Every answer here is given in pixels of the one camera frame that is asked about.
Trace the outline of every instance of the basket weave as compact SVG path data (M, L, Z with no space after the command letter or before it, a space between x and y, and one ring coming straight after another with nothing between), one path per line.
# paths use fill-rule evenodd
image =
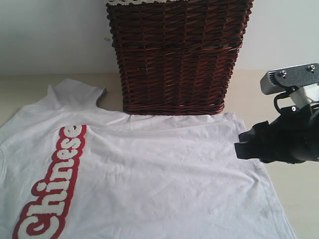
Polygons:
M130 114L218 114L253 0L109 5L123 110Z

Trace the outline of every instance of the white lace trim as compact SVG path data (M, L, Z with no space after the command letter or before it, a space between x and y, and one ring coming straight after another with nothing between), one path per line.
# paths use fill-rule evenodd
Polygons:
M153 2L167 2L167 1L179 1L179 0L104 0L105 4L109 5L129 5L130 3L132 4L142 4L144 2L146 3L153 3Z

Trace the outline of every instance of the white t-shirt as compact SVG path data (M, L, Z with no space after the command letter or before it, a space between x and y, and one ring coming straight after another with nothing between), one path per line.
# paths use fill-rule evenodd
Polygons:
M0 128L1 239L294 239L235 115L130 116L67 79Z

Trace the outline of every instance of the table surface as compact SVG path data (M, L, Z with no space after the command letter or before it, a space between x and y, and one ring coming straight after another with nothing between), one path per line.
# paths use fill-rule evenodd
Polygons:
M235 112L247 129L255 123L273 121L278 113L274 96L260 91L259 81L266 71L235 71L226 95L224 112ZM65 78L106 87L107 94L98 106L112 111L122 109L121 83L118 74L2 76L0 77L0 126L21 107L35 103L46 95L48 85ZM271 163L266 165L278 197L296 235L301 239L318 239L319 227L319 163L299 165Z

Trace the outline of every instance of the brown wicker basket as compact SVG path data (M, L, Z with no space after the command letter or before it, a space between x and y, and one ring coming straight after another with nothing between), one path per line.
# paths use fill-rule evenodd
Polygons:
M130 114L218 114L253 0L109 5Z

